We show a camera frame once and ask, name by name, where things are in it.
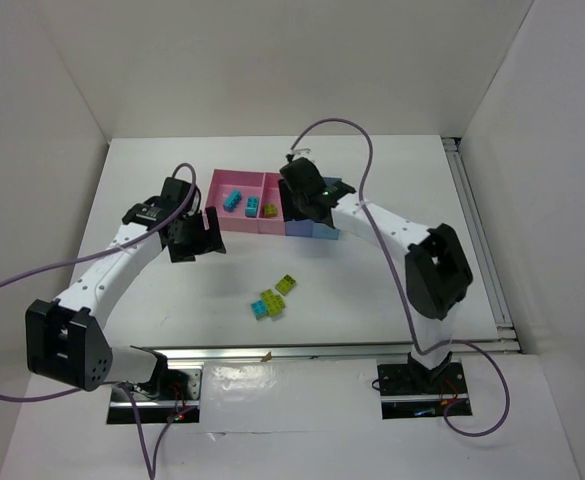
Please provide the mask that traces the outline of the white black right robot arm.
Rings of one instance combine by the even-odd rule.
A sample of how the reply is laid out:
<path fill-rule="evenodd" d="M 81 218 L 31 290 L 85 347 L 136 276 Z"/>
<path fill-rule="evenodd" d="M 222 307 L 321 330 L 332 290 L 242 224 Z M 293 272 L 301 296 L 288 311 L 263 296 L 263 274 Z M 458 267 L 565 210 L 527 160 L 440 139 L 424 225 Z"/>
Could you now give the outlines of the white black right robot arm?
<path fill-rule="evenodd" d="M 451 361 L 460 303 L 473 282 L 456 231 L 413 223 L 363 198 L 340 181 L 328 183 L 309 159 L 289 154 L 279 181 L 284 214 L 352 234 L 381 249 L 393 278 L 413 347 L 408 372 L 428 386 Z"/>

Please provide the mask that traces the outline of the teal long lego brick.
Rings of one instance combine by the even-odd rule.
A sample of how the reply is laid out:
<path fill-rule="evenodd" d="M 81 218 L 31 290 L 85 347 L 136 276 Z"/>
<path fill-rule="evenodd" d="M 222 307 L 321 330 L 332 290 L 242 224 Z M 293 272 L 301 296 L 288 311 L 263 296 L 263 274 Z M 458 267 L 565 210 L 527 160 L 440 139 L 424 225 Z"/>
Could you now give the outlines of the teal long lego brick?
<path fill-rule="evenodd" d="M 241 199 L 241 191 L 237 189 L 232 190 L 223 202 L 223 210 L 226 212 L 233 212 L 239 205 Z"/>

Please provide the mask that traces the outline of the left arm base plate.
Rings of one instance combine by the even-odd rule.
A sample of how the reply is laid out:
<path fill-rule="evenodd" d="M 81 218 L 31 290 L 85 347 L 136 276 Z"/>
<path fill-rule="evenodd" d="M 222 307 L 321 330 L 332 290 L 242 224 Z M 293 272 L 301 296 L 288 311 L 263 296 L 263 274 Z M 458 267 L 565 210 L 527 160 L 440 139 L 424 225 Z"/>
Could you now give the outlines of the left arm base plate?
<path fill-rule="evenodd" d="M 149 394 L 141 387 L 129 387 L 135 400 L 142 424 L 165 424 L 174 418 L 176 424 L 197 424 L 200 420 L 200 398 L 203 380 L 201 365 L 174 367 L 173 374 L 155 394 Z M 132 425 L 135 423 L 132 402 L 119 388 L 111 391 L 107 425 Z"/>

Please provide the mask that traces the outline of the small green lego brick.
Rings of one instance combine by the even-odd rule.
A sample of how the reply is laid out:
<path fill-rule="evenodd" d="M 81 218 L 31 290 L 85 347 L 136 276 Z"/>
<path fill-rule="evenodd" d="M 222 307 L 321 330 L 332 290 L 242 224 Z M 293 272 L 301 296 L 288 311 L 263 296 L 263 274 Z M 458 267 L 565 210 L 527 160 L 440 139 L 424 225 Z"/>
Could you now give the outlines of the small green lego brick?
<path fill-rule="evenodd" d="M 274 218 L 278 215 L 278 209 L 274 204 L 266 204 L 263 206 L 262 213 L 265 218 Z"/>

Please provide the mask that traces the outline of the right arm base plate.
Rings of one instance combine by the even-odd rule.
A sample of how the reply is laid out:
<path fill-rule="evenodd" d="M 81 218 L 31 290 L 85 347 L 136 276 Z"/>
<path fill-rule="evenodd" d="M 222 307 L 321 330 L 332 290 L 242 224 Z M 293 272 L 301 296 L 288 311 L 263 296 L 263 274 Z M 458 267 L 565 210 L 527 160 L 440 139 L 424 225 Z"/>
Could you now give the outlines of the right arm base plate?
<path fill-rule="evenodd" d="M 371 386 L 380 395 L 383 420 L 471 416 L 472 407 L 460 362 L 452 362 L 431 384 L 419 384 L 406 363 L 380 364 Z"/>

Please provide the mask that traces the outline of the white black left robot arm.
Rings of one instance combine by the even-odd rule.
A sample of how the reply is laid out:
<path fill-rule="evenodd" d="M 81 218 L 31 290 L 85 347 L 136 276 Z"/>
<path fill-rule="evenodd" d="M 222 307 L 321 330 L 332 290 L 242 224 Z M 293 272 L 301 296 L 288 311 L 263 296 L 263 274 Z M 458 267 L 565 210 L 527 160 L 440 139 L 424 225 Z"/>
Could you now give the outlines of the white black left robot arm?
<path fill-rule="evenodd" d="M 159 396 L 185 375 L 170 369 L 166 356 L 152 349 L 111 346 L 104 334 L 107 321 L 140 273 L 162 253 L 182 263 L 225 251 L 216 208 L 200 206 L 195 185 L 166 178 L 159 195 L 126 212 L 107 255 L 55 299 L 36 300 L 27 309 L 28 369 L 84 391 L 113 382 Z"/>

